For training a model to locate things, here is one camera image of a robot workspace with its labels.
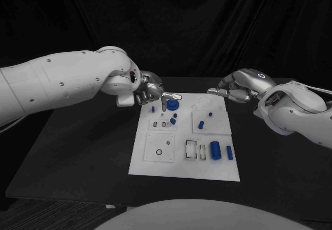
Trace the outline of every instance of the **white board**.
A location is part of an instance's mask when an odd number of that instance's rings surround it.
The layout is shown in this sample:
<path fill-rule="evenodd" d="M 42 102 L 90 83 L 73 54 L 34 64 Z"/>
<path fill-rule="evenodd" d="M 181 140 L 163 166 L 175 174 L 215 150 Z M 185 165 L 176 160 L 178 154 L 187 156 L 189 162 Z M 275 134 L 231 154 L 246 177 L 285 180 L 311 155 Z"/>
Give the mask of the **white board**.
<path fill-rule="evenodd" d="M 163 112 L 161 101 L 142 106 L 129 174 L 240 181 L 224 98 L 202 93 L 179 94 L 184 97 L 176 111 Z M 175 113 L 178 117 L 174 125 L 169 121 Z M 204 128 L 198 129 L 201 120 Z M 188 148 L 187 141 L 195 141 L 197 145 L 189 142 Z M 213 141 L 220 142 L 220 160 L 211 157 Z M 227 146 L 233 148 L 233 160 L 228 159 Z M 197 152 L 197 158 L 187 157 L 188 149 Z"/>

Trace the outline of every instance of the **black table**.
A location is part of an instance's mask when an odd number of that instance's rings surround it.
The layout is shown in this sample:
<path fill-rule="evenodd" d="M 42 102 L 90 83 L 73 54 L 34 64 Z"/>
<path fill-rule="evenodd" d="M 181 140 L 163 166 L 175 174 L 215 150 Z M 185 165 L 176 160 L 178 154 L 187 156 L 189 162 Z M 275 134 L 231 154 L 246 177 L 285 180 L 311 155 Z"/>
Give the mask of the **black table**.
<path fill-rule="evenodd" d="M 220 79 L 163 81 L 171 92 L 205 93 Z M 6 195 L 133 207 L 211 199 L 290 219 L 332 220 L 332 150 L 298 133 L 275 133 L 253 115 L 257 101 L 226 103 L 241 182 L 129 175 L 140 106 L 119 108 L 116 97 L 100 92 L 54 111 Z"/>

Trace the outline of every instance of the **black curtain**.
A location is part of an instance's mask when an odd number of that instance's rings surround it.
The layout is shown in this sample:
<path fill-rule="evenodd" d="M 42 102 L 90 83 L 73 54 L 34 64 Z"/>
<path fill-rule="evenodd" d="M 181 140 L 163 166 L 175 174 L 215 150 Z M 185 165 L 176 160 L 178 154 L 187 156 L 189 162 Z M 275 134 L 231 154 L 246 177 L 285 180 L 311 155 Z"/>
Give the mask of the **black curtain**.
<path fill-rule="evenodd" d="M 119 46 L 162 77 L 221 78 L 254 68 L 332 89 L 331 22 L 329 0 L 2 0 L 0 66 Z M 0 167 L 12 164 L 5 188 L 49 114 L 31 115 L 0 134 L 10 149 Z"/>

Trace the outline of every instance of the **blue block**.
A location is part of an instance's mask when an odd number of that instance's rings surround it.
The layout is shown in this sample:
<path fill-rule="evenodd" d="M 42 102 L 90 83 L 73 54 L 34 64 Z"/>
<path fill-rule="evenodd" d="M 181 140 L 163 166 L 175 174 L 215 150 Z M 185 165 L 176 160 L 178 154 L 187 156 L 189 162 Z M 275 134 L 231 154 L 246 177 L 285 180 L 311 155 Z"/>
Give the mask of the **blue block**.
<path fill-rule="evenodd" d="M 211 157 L 214 160 L 221 159 L 221 151 L 220 151 L 220 142 L 218 141 L 211 142 Z"/>
<path fill-rule="evenodd" d="M 204 121 L 200 122 L 200 129 L 202 129 Z"/>
<path fill-rule="evenodd" d="M 175 123 L 176 123 L 176 119 L 175 118 L 171 119 L 171 123 L 175 125 Z"/>
<path fill-rule="evenodd" d="M 227 155 L 228 155 L 228 159 L 233 160 L 233 149 L 230 145 L 227 146 Z"/>
<path fill-rule="evenodd" d="M 166 103 L 166 107 L 168 107 L 168 110 L 174 111 L 174 110 L 178 110 L 181 104 L 179 104 L 179 101 L 178 100 L 168 100 L 168 103 Z"/>

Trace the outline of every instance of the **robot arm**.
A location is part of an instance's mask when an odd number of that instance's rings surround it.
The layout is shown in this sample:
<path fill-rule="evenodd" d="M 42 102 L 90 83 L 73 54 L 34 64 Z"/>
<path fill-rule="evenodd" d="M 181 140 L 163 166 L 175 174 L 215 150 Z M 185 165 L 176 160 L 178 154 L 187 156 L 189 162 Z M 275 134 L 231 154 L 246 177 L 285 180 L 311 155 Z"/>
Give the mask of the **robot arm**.
<path fill-rule="evenodd" d="M 278 85 L 263 72 L 241 69 L 221 80 L 208 93 L 240 103 L 257 98 L 254 114 L 279 134 L 299 132 L 314 143 L 332 149 L 332 108 L 308 88 L 332 94 L 296 81 Z"/>
<path fill-rule="evenodd" d="M 117 96 L 119 106 L 133 106 L 135 94 L 140 104 L 159 98 L 181 100 L 165 92 L 158 75 L 140 71 L 119 47 L 58 53 L 0 69 L 0 126 L 90 100 L 100 90 Z"/>

